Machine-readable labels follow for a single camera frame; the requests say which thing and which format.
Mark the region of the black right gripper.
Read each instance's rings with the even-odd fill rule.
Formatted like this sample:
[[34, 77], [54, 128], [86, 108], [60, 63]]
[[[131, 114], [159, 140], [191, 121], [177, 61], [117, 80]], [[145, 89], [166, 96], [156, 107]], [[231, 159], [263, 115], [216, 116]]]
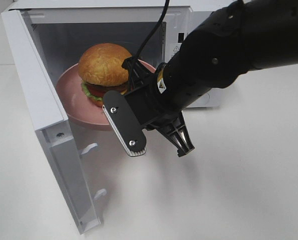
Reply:
[[158, 69], [150, 71], [134, 57], [124, 60], [122, 67], [128, 71], [130, 92], [125, 95], [140, 126], [146, 130], [158, 130], [176, 148], [178, 157], [183, 157], [194, 150], [182, 110], [174, 108], [162, 98], [158, 90]]

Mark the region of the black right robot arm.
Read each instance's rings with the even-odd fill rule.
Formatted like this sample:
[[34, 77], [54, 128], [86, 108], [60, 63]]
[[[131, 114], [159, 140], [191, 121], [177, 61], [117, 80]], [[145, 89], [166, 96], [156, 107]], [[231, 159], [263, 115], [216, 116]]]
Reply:
[[184, 108], [249, 71], [293, 64], [298, 64], [298, 0], [234, 1], [212, 12], [155, 73], [136, 56], [123, 62], [129, 93], [122, 102], [120, 141], [128, 155], [138, 156], [146, 145], [142, 130], [157, 130], [182, 157], [194, 148]]

